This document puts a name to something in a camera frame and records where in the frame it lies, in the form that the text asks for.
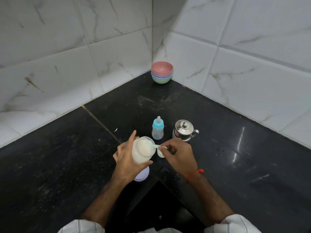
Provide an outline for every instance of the pot handle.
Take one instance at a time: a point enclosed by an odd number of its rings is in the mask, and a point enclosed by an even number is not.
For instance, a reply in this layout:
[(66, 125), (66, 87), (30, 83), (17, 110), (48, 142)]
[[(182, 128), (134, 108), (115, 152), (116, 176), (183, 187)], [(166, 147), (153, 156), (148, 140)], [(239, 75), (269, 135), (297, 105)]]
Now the pot handle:
[(193, 132), (192, 132), (191, 137), (195, 137), (195, 136), (197, 136), (198, 134), (199, 134), (199, 130), (194, 129)]

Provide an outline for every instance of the tiled wall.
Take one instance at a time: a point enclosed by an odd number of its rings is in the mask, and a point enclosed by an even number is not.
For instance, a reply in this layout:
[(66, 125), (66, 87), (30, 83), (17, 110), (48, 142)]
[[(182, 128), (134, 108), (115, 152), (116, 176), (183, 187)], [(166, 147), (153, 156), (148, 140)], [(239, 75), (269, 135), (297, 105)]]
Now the tiled wall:
[(0, 147), (146, 72), (152, 0), (0, 0)]
[(153, 61), (311, 148), (310, 8), (311, 0), (153, 0)]

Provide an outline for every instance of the stacked bowls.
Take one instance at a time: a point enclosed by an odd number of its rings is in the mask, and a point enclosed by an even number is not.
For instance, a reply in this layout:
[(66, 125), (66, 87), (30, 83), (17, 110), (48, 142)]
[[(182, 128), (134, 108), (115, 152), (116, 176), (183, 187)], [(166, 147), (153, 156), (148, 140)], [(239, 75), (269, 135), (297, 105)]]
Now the stacked bowls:
[(169, 62), (158, 61), (151, 66), (152, 79), (158, 84), (167, 83), (173, 75), (173, 66)]

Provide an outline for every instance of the shirt sleeve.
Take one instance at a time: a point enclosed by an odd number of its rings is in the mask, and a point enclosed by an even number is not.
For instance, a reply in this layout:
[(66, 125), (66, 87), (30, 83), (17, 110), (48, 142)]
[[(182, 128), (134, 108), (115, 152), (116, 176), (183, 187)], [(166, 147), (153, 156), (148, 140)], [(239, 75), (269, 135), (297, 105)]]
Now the shirt sleeve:
[(261, 233), (245, 217), (234, 214), (226, 217), (220, 224), (212, 225), (204, 233)]
[(100, 224), (88, 220), (73, 220), (58, 233), (105, 233), (105, 229)]

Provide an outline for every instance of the stainless steel pot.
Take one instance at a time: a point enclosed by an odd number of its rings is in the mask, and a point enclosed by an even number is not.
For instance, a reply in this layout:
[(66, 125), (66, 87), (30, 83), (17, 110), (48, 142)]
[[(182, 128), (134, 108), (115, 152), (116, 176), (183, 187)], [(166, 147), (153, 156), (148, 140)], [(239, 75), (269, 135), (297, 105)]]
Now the stainless steel pot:
[(173, 137), (181, 138), (183, 141), (188, 142), (192, 137), (199, 134), (199, 131), (193, 129), (192, 123), (187, 120), (179, 120), (173, 123)]

